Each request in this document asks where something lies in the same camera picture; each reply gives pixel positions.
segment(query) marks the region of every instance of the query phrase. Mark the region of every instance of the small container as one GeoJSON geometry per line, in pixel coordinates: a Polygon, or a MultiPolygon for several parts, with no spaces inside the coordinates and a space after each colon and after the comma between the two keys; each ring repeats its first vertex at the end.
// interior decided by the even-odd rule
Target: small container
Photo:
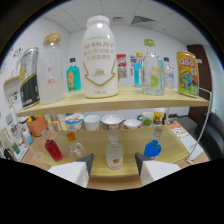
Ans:
{"type": "Polygon", "coordinates": [[[164,112],[165,112],[164,108],[154,108],[154,119],[153,119],[154,124],[156,125],[162,124],[164,112]]]}
{"type": "Polygon", "coordinates": [[[53,32],[44,39],[44,50],[38,61],[40,103],[55,103],[64,98],[61,33],[53,32]]]}
{"type": "Polygon", "coordinates": [[[29,144],[33,143],[33,138],[28,129],[23,130],[23,136],[29,144]]]}
{"type": "Polygon", "coordinates": [[[76,141],[75,134],[70,132],[67,134],[67,139],[70,142],[69,154],[72,157],[81,158],[86,155],[85,147],[76,141]]]}
{"type": "Polygon", "coordinates": [[[54,161],[60,161],[62,159],[62,153],[60,149],[58,148],[57,143],[53,139],[49,139],[48,133],[46,130],[42,131],[42,136],[45,137],[45,148],[49,152],[50,156],[54,161]]]}
{"type": "Polygon", "coordinates": [[[69,131],[80,131],[83,130],[84,115],[82,114],[73,114],[65,119],[65,123],[69,131]]]}

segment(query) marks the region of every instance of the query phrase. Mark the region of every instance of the shelf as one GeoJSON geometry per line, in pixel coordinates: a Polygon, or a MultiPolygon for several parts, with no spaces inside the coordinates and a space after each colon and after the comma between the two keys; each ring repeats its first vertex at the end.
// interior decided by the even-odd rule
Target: shelf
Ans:
{"type": "Polygon", "coordinates": [[[177,89],[165,90],[163,96],[145,95],[142,88],[119,86],[119,94],[101,99],[89,99],[84,91],[65,93],[65,98],[52,104],[40,103],[31,108],[17,112],[18,117],[35,114],[63,114],[75,112],[126,110],[160,107],[200,107],[208,106],[209,102],[201,97],[193,98],[178,93],[177,89]]]}
{"type": "MultiPolygon", "coordinates": [[[[167,163],[176,163],[189,156],[181,141],[166,125],[160,126],[163,133],[161,136],[161,153],[158,161],[167,163]]],[[[135,153],[143,154],[145,145],[151,141],[154,128],[138,128],[138,129],[123,129],[118,130],[118,142],[123,146],[123,166],[118,170],[111,170],[106,164],[105,149],[109,144],[108,130],[105,131],[76,131],[75,136],[78,142],[82,143],[87,150],[87,154],[94,154],[94,161],[91,170],[91,176],[128,176],[138,175],[138,169],[135,162],[135,153]]],[[[69,142],[66,134],[68,132],[59,132],[55,138],[58,147],[60,148],[63,158],[55,162],[49,153],[45,151],[41,161],[49,166],[56,166],[73,162],[74,158],[69,155],[69,142]]]]}
{"type": "Polygon", "coordinates": [[[5,86],[6,84],[12,82],[13,80],[19,80],[19,75],[13,76],[13,77],[11,77],[9,79],[6,79],[3,86],[5,86]]]}

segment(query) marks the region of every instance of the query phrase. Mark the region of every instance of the yellow can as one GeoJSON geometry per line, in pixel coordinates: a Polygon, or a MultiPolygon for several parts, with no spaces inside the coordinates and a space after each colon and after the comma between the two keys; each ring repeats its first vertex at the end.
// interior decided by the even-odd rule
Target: yellow can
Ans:
{"type": "Polygon", "coordinates": [[[177,52],[178,91],[181,94],[199,96],[198,64],[194,54],[177,52]]]}

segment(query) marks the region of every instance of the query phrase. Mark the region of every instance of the product label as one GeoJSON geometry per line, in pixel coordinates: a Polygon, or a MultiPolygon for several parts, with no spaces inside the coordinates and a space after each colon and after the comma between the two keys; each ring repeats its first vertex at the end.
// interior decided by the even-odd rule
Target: product label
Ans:
{"type": "Polygon", "coordinates": [[[107,165],[111,169],[118,169],[123,165],[123,157],[121,159],[114,159],[114,160],[107,159],[107,165]]]}
{"type": "Polygon", "coordinates": [[[69,72],[68,73],[68,88],[69,90],[75,90],[75,80],[74,80],[74,73],[69,72]]]}
{"type": "Polygon", "coordinates": [[[117,79],[114,43],[107,36],[88,38],[83,45],[83,71],[86,80],[96,86],[104,86],[117,79]]]}

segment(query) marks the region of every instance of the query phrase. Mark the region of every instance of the glass bottle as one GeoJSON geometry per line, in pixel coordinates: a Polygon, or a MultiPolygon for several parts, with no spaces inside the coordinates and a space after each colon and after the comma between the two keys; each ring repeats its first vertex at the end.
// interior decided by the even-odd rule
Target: glass bottle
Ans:
{"type": "Polygon", "coordinates": [[[173,68],[169,65],[169,58],[164,58],[164,87],[166,89],[173,89],[174,87],[174,75],[173,68]]]}
{"type": "Polygon", "coordinates": [[[152,141],[146,144],[144,156],[150,157],[150,159],[157,160],[159,153],[161,152],[160,137],[162,135],[161,128],[155,128],[152,136],[152,141]]]}
{"type": "Polygon", "coordinates": [[[62,153],[60,149],[58,148],[57,143],[53,139],[49,139],[48,133],[46,130],[41,132],[42,136],[45,137],[45,148],[49,152],[50,156],[54,161],[59,161],[62,159],[62,153]]]}
{"type": "Polygon", "coordinates": [[[138,52],[136,53],[137,56],[137,62],[134,65],[134,78],[135,78],[135,86],[136,87],[142,87],[142,57],[143,53],[138,52]]]}
{"type": "Polygon", "coordinates": [[[119,169],[123,165],[123,147],[117,142],[118,132],[110,131],[108,136],[111,143],[106,147],[107,166],[110,169],[119,169]]]}
{"type": "Polygon", "coordinates": [[[68,91],[75,92],[81,90],[81,79],[79,68],[75,65],[75,58],[70,58],[70,67],[66,72],[68,91]]]}
{"type": "Polygon", "coordinates": [[[74,132],[69,132],[67,134],[67,139],[70,142],[69,146],[70,156],[81,158],[86,155],[85,147],[75,140],[76,138],[74,132]]]}
{"type": "Polygon", "coordinates": [[[164,68],[163,61],[156,55],[154,41],[145,39],[147,49],[142,59],[142,90],[148,95],[164,94],[164,68]]]}

